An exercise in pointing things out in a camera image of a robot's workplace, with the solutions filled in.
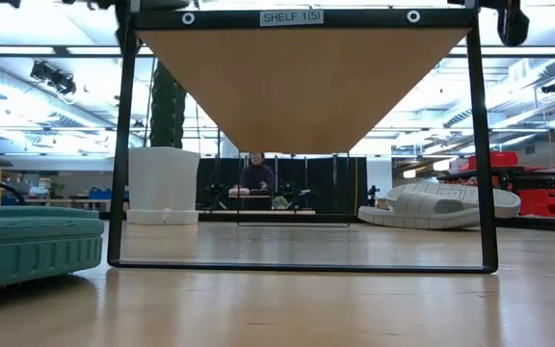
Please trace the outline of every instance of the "shelf label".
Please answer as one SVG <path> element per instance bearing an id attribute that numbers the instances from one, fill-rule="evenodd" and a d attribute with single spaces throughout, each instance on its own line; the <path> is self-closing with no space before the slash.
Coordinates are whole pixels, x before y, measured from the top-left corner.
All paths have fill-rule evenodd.
<path id="1" fill-rule="evenodd" d="M 323 10 L 262 11 L 260 26 L 324 24 Z"/>

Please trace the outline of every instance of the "tall green plant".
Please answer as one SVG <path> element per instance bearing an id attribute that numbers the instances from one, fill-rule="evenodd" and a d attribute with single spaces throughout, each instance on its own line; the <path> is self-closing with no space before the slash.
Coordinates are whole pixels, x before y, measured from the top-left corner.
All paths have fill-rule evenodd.
<path id="1" fill-rule="evenodd" d="M 187 92 L 162 62 L 153 71 L 151 95 L 151 146 L 182 148 Z"/>

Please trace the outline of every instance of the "person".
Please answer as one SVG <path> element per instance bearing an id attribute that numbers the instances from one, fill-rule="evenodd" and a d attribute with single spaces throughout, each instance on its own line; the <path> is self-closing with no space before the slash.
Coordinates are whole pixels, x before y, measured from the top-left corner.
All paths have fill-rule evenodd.
<path id="1" fill-rule="evenodd" d="M 266 191 L 266 195 L 270 197 L 274 192 L 274 172 L 265 164 L 265 154 L 251 153 L 250 162 L 251 165 L 241 171 L 239 186 L 248 188 L 250 191 L 260 190 L 262 193 Z M 271 209 L 271 198 L 244 200 L 244 208 Z"/>

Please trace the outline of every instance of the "wooden floor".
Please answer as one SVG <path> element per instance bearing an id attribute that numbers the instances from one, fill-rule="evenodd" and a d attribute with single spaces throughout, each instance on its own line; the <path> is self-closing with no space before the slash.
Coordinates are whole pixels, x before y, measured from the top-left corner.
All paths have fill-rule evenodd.
<path id="1" fill-rule="evenodd" d="M 0 346 L 555 347 L 555 232 L 501 229 L 499 238 L 496 276 L 102 265 L 0 289 Z M 475 231 L 375 227 L 129 227 L 123 246 L 127 258 L 155 260 L 475 264 L 480 258 Z"/>

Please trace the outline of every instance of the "teal plastic crate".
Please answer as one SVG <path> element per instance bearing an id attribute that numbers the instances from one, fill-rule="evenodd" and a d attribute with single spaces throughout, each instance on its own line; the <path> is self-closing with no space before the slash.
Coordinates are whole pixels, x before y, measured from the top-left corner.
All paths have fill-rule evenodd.
<path id="1" fill-rule="evenodd" d="M 0 286 L 99 265 L 103 232 L 95 211 L 0 207 Z"/>

